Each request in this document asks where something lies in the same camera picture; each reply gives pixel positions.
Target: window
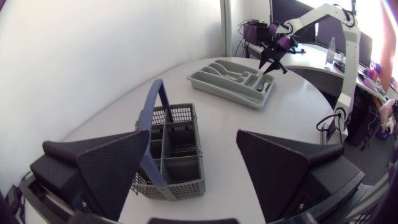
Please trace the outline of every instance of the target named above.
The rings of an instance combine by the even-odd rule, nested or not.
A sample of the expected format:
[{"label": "window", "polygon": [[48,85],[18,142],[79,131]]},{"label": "window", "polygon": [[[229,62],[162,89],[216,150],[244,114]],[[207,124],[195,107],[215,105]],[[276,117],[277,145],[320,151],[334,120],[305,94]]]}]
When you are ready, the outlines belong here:
[{"label": "window", "polygon": [[317,8],[321,6],[324,3],[327,4],[338,4],[339,6],[347,9],[347,10],[352,10],[352,2],[351,0],[298,0],[304,4],[307,4],[311,7]]},{"label": "window", "polygon": [[[298,0],[304,4],[308,4],[314,8],[321,6],[324,3],[328,4],[339,4],[341,7],[352,10],[352,0]],[[383,34],[383,20],[381,11],[380,0],[370,1],[356,1],[356,18],[358,20],[359,29],[372,37],[373,49],[372,49],[372,60],[380,62],[381,50],[383,46],[384,34]]]}]

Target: white bottle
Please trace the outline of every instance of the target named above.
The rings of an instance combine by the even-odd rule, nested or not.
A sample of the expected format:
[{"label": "white bottle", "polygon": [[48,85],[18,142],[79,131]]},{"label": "white bottle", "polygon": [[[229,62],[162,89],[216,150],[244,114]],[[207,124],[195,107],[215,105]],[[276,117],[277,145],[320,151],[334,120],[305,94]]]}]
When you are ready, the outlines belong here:
[{"label": "white bottle", "polygon": [[331,65],[333,65],[335,52],[336,52],[335,37],[332,37],[329,43],[328,55],[326,56],[325,68],[330,69]]}]

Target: basket handle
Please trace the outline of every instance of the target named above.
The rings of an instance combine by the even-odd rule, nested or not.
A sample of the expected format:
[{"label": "basket handle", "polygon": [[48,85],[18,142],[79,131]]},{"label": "basket handle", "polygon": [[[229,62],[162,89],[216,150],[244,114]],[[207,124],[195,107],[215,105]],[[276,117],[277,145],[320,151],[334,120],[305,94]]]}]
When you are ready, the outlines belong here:
[{"label": "basket handle", "polygon": [[170,117],[170,121],[173,122],[169,100],[167,99],[166,90],[163,85],[163,80],[156,79],[147,96],[145,101],[144,109],[141,113],[141,118],[139,120],[138,130],[148,130],[149,131],[149,142],[147,145],[147,149],[144,153],[144,157],[141,160],[141,167],[144,169],[145,173],[149,177],[150,181],[157,186],[157,187],[164,187],[167,185],[166,180],[164,179],[163,175],[160,173],[159,169],[157,168],[154,158],[150,153],[150,136],[152,130],[152,117],[154,115],[154,106],[156,102],[157,94],[159,93],[160,100],[162,101],[163,108],[167,110]]}]

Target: white table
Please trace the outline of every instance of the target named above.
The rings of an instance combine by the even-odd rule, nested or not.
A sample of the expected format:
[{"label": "white table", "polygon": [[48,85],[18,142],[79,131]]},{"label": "white table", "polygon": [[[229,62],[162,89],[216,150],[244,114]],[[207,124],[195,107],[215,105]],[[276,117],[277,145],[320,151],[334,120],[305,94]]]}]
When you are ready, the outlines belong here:
[{"label": "white table", "polygon": [[[253,55],[257,56],[263,50],[262,47],[250,43],[247,44],[247,47],[249,51],[253,53]],[[305,79],[314,84],[320,91],[333,96],[338,96],[341,92],[344,73],[336,69],[334,66],[332,66],[330,70],[325,68],[326,52],[316,49],[316,47],[299,44],[298,49],[301,48],[303,48],[306,53],[285,54],[280,61],[285,65],[286,68],[303,76]],[[375,86],[375,82],[373,80],[368,77],[366,77],[366,79],[371,83],[371,85]],[[380,100],[385,100],[375,88],[370,89],[365,86],[359,77],[356,79],[356,85]]]},{"label": "white table", "polygon": [[[205,195],[169,202],[150,200],[130,191],[119,219],[121,223],[147,223],[151,217],[179,220],[233,217],[241,223],[264,223],[256,193],[236,145],[238,129],[320,143],[320,133],[315,125],[333,111],[311,83],[294,72],[283,75],[281,71],[273,71],[270,75],[275,77],[275,85],[265,106],[260,110],[250,109],[191,87],[186,77],[216,59],[258,67],[258,60],[253,59],[212,58],[175,67],[157,77],[164,81],[170,104],[195,105],[203,151]],[[143,84],[98,113],[66,141],[133,131],[152,82]]]}]

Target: person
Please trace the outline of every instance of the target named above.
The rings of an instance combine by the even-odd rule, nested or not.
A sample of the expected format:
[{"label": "person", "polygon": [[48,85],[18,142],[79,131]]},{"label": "person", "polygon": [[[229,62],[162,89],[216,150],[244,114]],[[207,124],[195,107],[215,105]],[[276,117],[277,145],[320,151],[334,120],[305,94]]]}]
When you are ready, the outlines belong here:
[{"label": "person", "polygon": [[[396,33],[394,30],[394,26],[397,26],[398,19],[398,3],[397,1],[392,0],[382,0],[382,16],[383,16],[383,27],[384,27],[384,44],[382,49],[382,57],[381,57],[381,81],[382,88],[385,92],[387,92],[390,80],[392,76],[392,68],[393,63],[392,59],[395,55],[396,49]],[[387,100],[380,107],[380,120],[382,125],[382,131],[385,132],[387,129],[388,118],[393,114],[398,112],[398,101],[395,99]],[[398,133],[398,126],[394,126],[394,132]]]},{"label": "person", "polygon": [[[387,122],[389,117],[393,117],[397,120],[397,117],[394,114],[398,113],[398,100],[390,99],[387,100],[380,108],[380,120],[381,120],[381,128],[384,133],[387,129]],[[394,126],[394,132],[398,133],[398,125]]]}]

